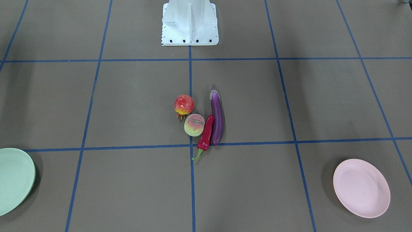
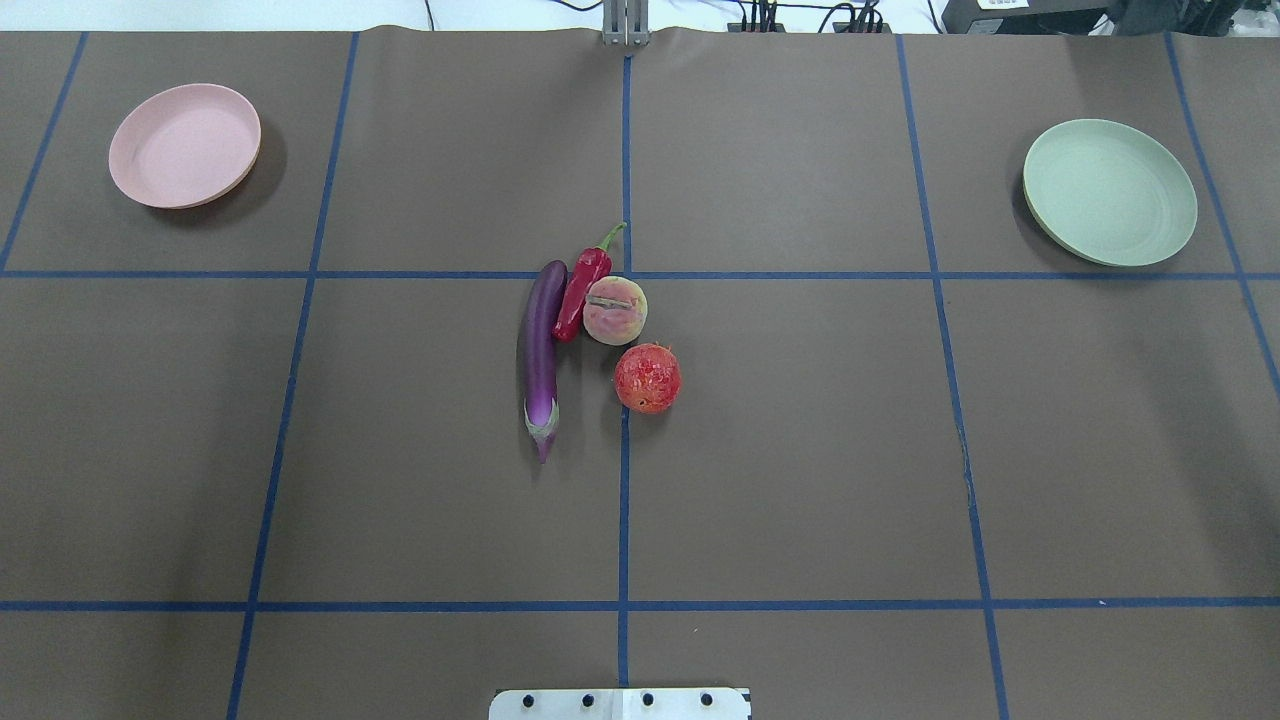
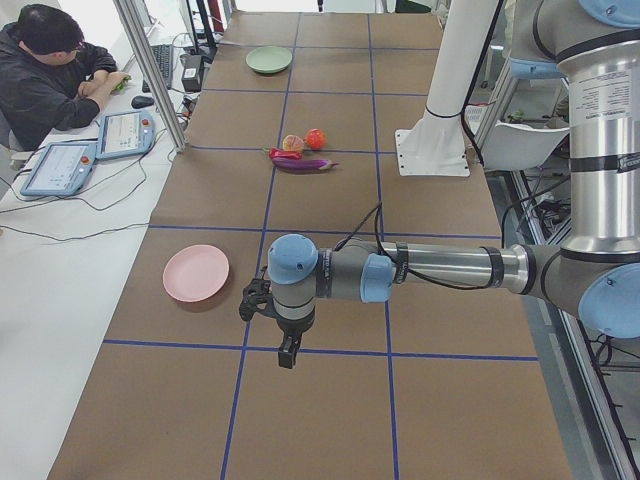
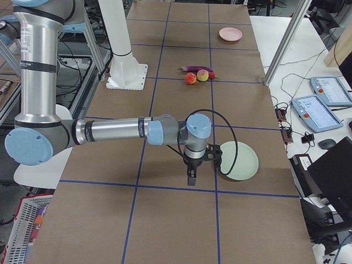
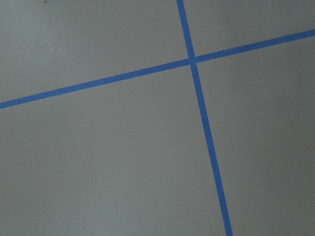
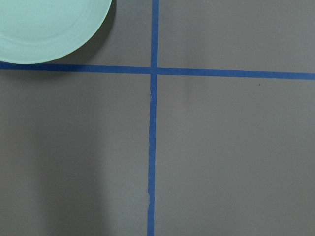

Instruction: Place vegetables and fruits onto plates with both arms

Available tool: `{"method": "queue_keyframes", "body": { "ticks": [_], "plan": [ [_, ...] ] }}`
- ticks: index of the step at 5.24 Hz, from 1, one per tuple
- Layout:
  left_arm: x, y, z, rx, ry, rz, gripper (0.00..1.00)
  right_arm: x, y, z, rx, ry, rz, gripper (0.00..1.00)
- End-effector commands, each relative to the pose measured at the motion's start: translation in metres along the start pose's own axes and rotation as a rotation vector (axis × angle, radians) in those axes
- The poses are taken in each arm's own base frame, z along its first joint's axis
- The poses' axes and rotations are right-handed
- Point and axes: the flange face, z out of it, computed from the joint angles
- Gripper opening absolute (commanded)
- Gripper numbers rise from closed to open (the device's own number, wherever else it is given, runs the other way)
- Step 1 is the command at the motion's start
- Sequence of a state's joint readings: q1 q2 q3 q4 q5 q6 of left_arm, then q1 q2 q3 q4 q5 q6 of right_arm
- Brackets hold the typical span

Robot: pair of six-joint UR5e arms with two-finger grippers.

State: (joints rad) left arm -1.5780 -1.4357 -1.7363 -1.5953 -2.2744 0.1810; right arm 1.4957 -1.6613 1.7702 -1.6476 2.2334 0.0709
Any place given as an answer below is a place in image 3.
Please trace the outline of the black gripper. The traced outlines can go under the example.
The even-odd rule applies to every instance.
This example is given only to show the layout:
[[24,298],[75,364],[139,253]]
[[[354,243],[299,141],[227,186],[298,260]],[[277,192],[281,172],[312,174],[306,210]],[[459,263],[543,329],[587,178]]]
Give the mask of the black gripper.
[[278,349],[278,364],[281,368],[293,369],[296,364],[297,350],[300,347],[304,333],[301,321],[280,319],[276,321],[283,333],[283,339]]

